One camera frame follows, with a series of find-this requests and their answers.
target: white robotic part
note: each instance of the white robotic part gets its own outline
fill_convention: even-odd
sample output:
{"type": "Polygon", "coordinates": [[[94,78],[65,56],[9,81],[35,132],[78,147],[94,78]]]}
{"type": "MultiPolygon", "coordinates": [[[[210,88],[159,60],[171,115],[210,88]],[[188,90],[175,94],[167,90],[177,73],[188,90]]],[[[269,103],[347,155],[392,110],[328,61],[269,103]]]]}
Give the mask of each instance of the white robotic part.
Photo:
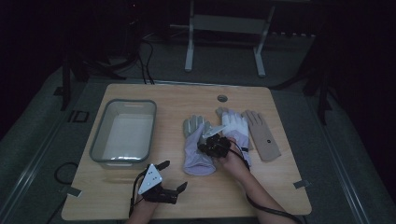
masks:
{"type": "Polygon", "coordinates": [[[154,164],[151,164],[148,167],[148,171],[146,172],[145,178],[143,179],[142,185],[140,185],[138,194],[143,194],[154,186],[158,185],[163,181],[160,173],[154,164]]]}

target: wooden table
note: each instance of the wooden table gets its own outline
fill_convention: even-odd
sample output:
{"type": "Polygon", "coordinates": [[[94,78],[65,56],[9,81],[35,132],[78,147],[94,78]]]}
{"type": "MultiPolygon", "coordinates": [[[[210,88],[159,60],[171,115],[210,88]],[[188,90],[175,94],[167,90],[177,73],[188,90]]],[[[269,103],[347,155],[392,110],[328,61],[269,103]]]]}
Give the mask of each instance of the wooden table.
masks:
{"type": "Polygon", "coordinates": [[[220,125],[215,110],[225,106],[235,111],[246,109],[262,112],[282,155],[275,161],[262,162],[256,149],[249,151],[253,173],[269,193],[294,215],[307,215],[311,205],[304,188],[293,183],[301,177],[271,92],[261,87],[133,85],[111,84],[98,110],[92,132],[84,149],[72,187],[81,189],[80,197],[67,196],[62,212],[66,220],[126,219],[134,179],[142,170],[107,170],[91,160],[90,147],[105,105],[112,99],[150,99],[157,104],[151,155],[148,161],[158,164],[169,160],[161,171],[163,186],[175,189],[189,184],[177,204],[162,203],[153,218],[253,217],[240,186],[219,164],[218,170],[207,176],[183,172],[184,136],[182,123],[191,115],[202,115],[212,125],[220,125]],[[226,95],[221,103],[218,96],[226,95]]]}

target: human hand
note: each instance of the human hand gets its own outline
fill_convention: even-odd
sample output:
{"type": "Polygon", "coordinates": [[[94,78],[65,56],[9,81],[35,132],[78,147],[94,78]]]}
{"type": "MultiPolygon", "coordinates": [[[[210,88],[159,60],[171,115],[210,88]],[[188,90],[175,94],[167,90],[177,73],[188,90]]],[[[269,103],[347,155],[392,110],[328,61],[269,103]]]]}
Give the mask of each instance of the human hand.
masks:
{"type": "MultiPolygon", "coordinates": [[[[240,150],[236,148],[235,139],[228,138],[231,142],[230,150],[235,152],[237,155],[242,156],[240,150]]],[[[218,162],[221,163],[223,168],[230,173],[235,179],[241,180],[247,174],[250,174],[248,168],[246,167],[245,163],[232,152],[228,152],[225,158],[218,158],[218,162]]]]}

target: gray floor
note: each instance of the gray floor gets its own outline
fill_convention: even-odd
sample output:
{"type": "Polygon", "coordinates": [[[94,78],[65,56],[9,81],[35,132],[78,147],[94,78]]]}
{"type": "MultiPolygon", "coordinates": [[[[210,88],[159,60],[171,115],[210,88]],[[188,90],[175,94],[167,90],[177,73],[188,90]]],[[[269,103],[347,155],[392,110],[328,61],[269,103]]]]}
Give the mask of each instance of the gray floor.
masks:
{"type": "MultiPolygon", "coordinates": [[[[251,48],[226,45],[215,47],[207,44],[207,41],[206,44],[195,46],[192,71],[185,73],[187,47],[183,41],[179,41],[183,40],[183,35],[177,37],[177,41],[170,43],[162,43],[154,35],[147,37],[154,48],[149,62],[150,73],[157,83],[272,86],[295,75],[313,41],[313,38],[303,36],[269,36],[262,54],[268,75],[261,78],[257,76],[251,48]]],[[[144,44],[142,57],[146,60],[148,56],[149,45],[144,44]]],[[[61,85],[61,74],[62,69],[49,77],[40,93],[0,143],[0,202],[2,206],[7,204],[13,208],[8,216],[9,223],[46,223],[50,219],[65,196],[65,185],[56,182],[54,171],[64,162],[79,162],[106,86],[115,82],[96,76],[86,84],[74,82],[75,95],[71,105],[68,110],[61,112],[61,98],[52,95],[55,88],[61,85]],[[68,122],[72,110],[90,112],[88,121],[68,122]],[[32,158],[41,155],[40,164],[29,164],[32,158]],[[26,180],[26,183],[30,183],[27,185],[29,188],[21,188],[22,192],[17,194],[12,190],[17,186],[23,171],[29,167],[30,170],[36,168],[37,172],[32,179],[26,180]]],[[[137,65],[122,69],[119,74],[128,77],[125,83],[142,83],[137,65]]],[[[315,112],[318,97],[305,97],[302,94],[303,85],[304,82],[301,81],[285,90],[272,91],[272,94],[302,178],[311,183],[306,191],[313,210],[304,217],[304,221],[394,223],[395,205],[382,186],[345,111],[329,97],[332,110],[326,113],[328,125],[322,126],[315,112]]],[[[73,167],[66,167],[62,178],[71,180],[74,173],[73,167]]],[[[55,214],[51,223],[69,223],[62,220],[61,210],[55,214]]],[[[196,221],[153,220],[152,223],[187,224],[196,221]]],[[[200,221],[257,223],[254,217],[200,221]]]]}

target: small round object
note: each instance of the small round object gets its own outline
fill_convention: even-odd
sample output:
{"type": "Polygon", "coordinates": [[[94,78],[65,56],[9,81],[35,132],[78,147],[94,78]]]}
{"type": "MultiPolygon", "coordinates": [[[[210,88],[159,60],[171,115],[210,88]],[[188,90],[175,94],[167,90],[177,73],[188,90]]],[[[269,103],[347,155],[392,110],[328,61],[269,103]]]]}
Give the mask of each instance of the small round object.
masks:
{"type": "Polygon", "coordinates": [[[228,97],[226,95],[218,95],[218,101],[225,103],[228,101],[228,97]]]}

